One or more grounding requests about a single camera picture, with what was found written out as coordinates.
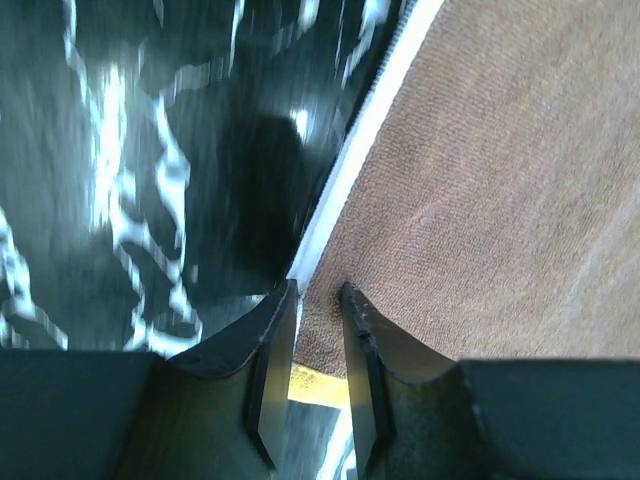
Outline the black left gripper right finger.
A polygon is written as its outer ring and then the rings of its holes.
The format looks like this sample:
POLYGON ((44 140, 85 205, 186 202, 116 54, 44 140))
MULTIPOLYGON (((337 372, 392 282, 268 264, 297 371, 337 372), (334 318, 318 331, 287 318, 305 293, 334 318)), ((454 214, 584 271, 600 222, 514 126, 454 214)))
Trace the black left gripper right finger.
POLYGON ((635 360, 451 360, 340 293, 362 479, 635 479, 635 360))

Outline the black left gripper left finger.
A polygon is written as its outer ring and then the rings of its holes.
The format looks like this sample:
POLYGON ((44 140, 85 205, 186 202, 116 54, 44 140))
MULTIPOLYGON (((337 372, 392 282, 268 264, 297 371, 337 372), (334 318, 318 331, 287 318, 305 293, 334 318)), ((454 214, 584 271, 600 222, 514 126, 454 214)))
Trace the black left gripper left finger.
POLYGON ((5 479, 267 479, 282 451, 298 291, 170 359, 5 350, 5 479))

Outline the yellow brown bear towel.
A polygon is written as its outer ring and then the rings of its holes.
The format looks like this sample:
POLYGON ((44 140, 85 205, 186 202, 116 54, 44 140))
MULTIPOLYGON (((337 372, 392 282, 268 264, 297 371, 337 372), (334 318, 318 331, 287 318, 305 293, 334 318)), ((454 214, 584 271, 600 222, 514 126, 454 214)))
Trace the yellow brown bear towel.
POLYGON ((348 281, 451 358, 637 356, 638 3, 409 4, 290 274, 305 403, 348 403, 348 281))

